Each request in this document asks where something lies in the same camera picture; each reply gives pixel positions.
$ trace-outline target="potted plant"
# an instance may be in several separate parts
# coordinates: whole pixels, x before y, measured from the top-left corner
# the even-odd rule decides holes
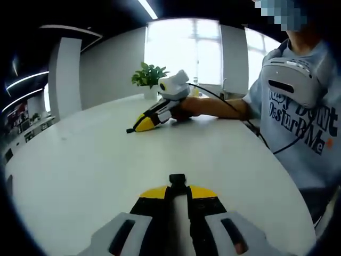
[[[141,63],[142,70],[138,70],[132,76],[132,83],[137,86],[148,86],[144,93],[145,99],[156,99],[157,91],[153,91],[154,85],[158,84],[159,78],[167,76],[169,72],[165,72],[166,67],[160,68],[154,65],[148,65],[144,62]]]

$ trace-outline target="hand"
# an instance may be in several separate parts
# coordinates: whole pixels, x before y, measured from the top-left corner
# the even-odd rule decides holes
[[[195,97],[188,97],[178,106],[172,109],[172,117],[178,121],[184,121],[192,116],[202,114],[202,100]]]

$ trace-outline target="window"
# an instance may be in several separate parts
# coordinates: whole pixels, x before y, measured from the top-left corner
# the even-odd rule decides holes
[[[249,58],[249,88],[258,79],[263,58],[280,45],[276,40],[252,29],[245,28]]]
[[[148,24],[144,61],[167,67],[169,75],[183,69],[190,81],[222,84],[222,39],[219,22],[169,19]]]

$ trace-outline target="black cable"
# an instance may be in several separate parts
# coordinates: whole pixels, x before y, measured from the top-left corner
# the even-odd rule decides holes
[[[236,112],[242,114],[239,110],[237,110],[234,106],[232,106],[231,104],[229,104],[227,101],[225,101],[225,100],[223,100],[222,98],[220,98],[217,94],[215,94],[215,93],[213,93],[213,92],[211,92],[211,91],[209,91],[209,90],[207,90],[207,89],[205,89],[205,88],[203,88],[203,87],[201,87],[201,86],[199,86],[199,85],[195,85],[195,84],[191,84],[191,83],[188,83],[188,84],[189,84],[189,85],[192,85],[192,86],[194,86],[194,87],[197,87],[197,88],[199,88],[199,89],[201,89],[201,90],[204,90],[205,92],[208,92],[208,93],[210,93],[210,94],[216,96],[218,99],[222,100],[222,101],[225,102],[228,106],[230,106],[234,111],[236,111]],[[273,154],[276,155],[276,154],[278,154],[278,153],[280,153],[280,152],[283,152],[284,150],[286,150],[286,149],[290,148],[291,146],[293,146],[294,144],[296,144],[300,139],[302,139],[302,138],[304,137],[305,133],[308,131],[309,127],[312,125],[312,123],[313,123],[313,121],[315,120],[316,116],[317,116],[317,113],[313,112],[313,117],[310,119],[310,122],[308,123],[307,127],[306,127],[305,130],[302,132],[302,134],[301,134],[300,136],[298,136],[292,143],[290,143],[290,144],[286,145],[285,147],[283,147],[283,148],[277,150],[277,151],[274,152]],[[258,131],[257,127],[256,127],[253,123],[251,123],[249,120],[246,120],[246,122],[247,122],[249,125],[251,125],[251,127],[252,127],[253,129],[255,129],[256,131]],[[260,130],[257,132],[257,135],[260,136],[260,137],[262,138],[262,140],[264,141],[264,144],[266,145],[266,147],[267,147],[268,149],[270,149],[270,147],[268,146],[268,144],[267,144],[265,138],[264,138],[263,135],[261,134],[261,131],[260,131]]]
[[[273,154],[274,154],[274,155],[275,155],[275,154],[278,154],[278,153],[280,153],[280,152],[286,150],[287,148],[290,148],[291,146],[293,146],[294,144],[296,144],[300,139],[304,138],[305,133],[308,131],[309,127],[312,125],[312,123],[313,123],[313,121],[315,120],[316,116],[317,116],[317,113],[313,112],[313,117],[310,119],[310,121],[309,121],[307,127],[303,130],[302,134],[301,134],[300,136],[298,136],[292,143],[290,143],[290,144],[286,145],[285,147],[283,147],[283,148],[277,150],[277,151],[274,152]]]
[[[224,103],[226,103],[226,104],[227,104],[230,108],[232,108],[234,111],[236,111],[236,112],[242,114],[239,110],[237,110],[234,106],[232,106],[231,104],[229,104],[227,101],[225,101],[225,100],[223,100],[222,98],[220,98],[217,94],[215,94],[215,93],[213,93],[213,92],[210,92],[209,90],[207,90],[207,89],[205,89],[205,88],[203,88],[203,87],[201,87],[201,86],[199,86],[199,85],[195,85],[195,84],[191,84],[191,83],[188,83],[188,84],[189,84],[189,85],[192,85],[192,86],[194,86],[194,87],[197,87],[197,88],[199,88],[199,89],[201,89],[201,90],[204,90],[205,92],[208,92],[208,93],[210,93],[210,94],[216,96],[218,99],[220,99],[221,101],[223,101]],[[246,122],[247,122],[249,125],[251,125],[251,127],[252,127],[255,131],[258,131],[258,128],[257,128],[253,123],[251,123],[250,120],[246,120]],[[267,144],[267,142],[266,142],[266,140],[265,140],[265,138],[264,138],[263,135],[261,134],[261,132],[258,131],[257,134],[262,138],[262,140],[264,141],[264,144],[266,145],[266,147],[267,147],[268,149],[270,149],[269,146],[268,146],[268,144]]]

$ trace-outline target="green leaves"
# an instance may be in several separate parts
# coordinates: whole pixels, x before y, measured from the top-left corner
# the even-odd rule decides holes
[[[159,79],[166,77],[169,72],[164,72],[166,67],[160,68],[154,65],[148,65],[147,63],[141,63],[142,70],[138,70],[132,76],[132,83],[138,86],[149,86],[158,84]]]

